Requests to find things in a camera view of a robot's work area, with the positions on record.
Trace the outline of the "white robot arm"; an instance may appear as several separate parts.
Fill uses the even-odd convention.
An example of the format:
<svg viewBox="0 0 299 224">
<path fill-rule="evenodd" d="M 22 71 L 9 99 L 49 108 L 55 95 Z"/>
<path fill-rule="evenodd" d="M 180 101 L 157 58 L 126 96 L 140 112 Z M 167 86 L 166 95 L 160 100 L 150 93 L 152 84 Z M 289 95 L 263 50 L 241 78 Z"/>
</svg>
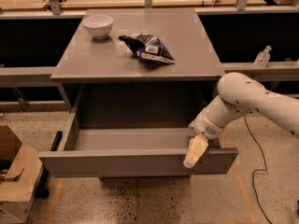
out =
<svg viewBox="0 0 299 224">
<path fill-rule="evenodd" d="M 299 137 L 299 101 L 267 90 L 260 82 L 241 73 L 220 78 L 218 95 L 189 124 L 195 137 L 189 142 L 184 159 L 186 168 L 200 160 L 208 141 L 216 139 L 233 120 L 257 111 L 288 133 Z"/>
</svg>

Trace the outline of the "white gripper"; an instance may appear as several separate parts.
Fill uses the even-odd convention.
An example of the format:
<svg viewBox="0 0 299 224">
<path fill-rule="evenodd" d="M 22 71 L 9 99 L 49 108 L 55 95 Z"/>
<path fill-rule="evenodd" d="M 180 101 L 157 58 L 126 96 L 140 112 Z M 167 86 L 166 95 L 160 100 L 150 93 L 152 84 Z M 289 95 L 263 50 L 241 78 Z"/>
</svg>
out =
<svg viewBox="0 0 299 224">
<path fill-rule="evenodd" d="M 216 139 L 223 132 L 224 122 L 224 116 L 220 111 L 206 107 L 188 125 L 197 135 L 189 142 L 183 162 L 186 168 L 193 168 L 200 160 L 208 148 L 208 140 Z"/>
</svg>

